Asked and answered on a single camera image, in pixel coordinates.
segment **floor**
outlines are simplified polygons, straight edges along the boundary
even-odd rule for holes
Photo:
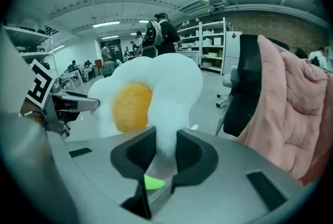
[[[190,126],[197,124],[198,130],[215,134],[217,123],[224,114],[225,108],[217,108],[216,103],[219,101],[217,98],[218,93],[230,93],[230,88],[222,85],[222,76],[214,72],[203,71],[203,90],[201,95],[190,111]],[[79,87],[79,83],[75,83],[75,87],[81,90],[82,93],[88,94],[91,86],[102,76],[90,79],[84,83],[84,88]],[[71,127],[70,136],[66,141],[87,140],[97,136],[97,120],[92,117],[90,112],[82,112],[76,121],[69,124]],[[226,134],[223,129],[218,134],[219,137],[234,140],[236,137]]]

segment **brick wall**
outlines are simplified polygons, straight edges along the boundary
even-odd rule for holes
[[[297,47],[309,54],[318,50],[319,47],[329,46],[327,29],[289,15],[263,11],[241,11],[199,19],[203,23],[207,23],[222,17],[225,17],[227,22],[231,22],[234,31],[242,31],[243,34],[261,34],[281,41],[286,43],[293,53]]]

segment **pink blanket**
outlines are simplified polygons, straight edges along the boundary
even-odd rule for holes
[[[262,90],[238,142],[295,179],[320,177],[333,145],[333,75],[258,36]]]

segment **white refrigerator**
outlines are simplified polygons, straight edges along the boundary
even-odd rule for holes
[[[241,31],[226,32],[222,74],[230,74],[231,66],[238,66],[241,35]]]

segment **fried egg plush toy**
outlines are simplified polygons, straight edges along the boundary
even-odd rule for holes
[[[121,64],[88,93],[100,101],[91,112],[99,122],[99,137],[154,126],[157,152],[173,157],[176,133],[189,128],[189,111],[202,85],[200,69],[182,54],[142,56]]]

